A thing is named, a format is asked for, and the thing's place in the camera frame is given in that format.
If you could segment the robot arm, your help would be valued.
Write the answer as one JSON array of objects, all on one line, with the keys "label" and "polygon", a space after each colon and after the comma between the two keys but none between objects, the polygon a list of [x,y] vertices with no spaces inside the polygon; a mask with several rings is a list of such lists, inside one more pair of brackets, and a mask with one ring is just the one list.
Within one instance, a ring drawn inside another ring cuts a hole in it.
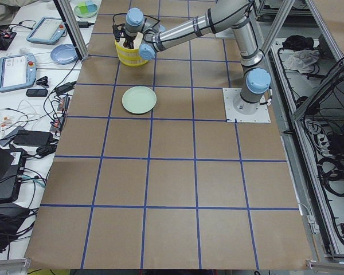
[{"label": "robot arm", "polygon": [[134,41],[141,34],[138,53],[147,61],[155,58],[158,52],[193,39],[208,34],[221,38],[223,32],[231,31],[244,72],[243,87],[234,98],[233,107],[243,115],[252,115],[257,112],[261,98],[271,84],[270,74],[262,65],[265,53],[259,47],[251,23],[254,5],[254,1],[217,1],[203,15],[195,16],[171,29],[164,29],[158,19],[133,7],[125,13],[125,22],[119,25],[113,23],[112,28],[115,40],[119,42],[123,39],[123,46],[127,49],[134,48]]}]

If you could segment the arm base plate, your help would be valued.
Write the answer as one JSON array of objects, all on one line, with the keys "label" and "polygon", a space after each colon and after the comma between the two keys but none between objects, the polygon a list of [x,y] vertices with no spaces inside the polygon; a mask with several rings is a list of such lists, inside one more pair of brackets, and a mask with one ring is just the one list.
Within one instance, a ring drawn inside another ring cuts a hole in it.
[{"label": "arm base plate", "polygon": [[241,88],[223,88],[226,121],[229,123],[270,123],[265,96],[258,103],[247,103],[241,98]]}]

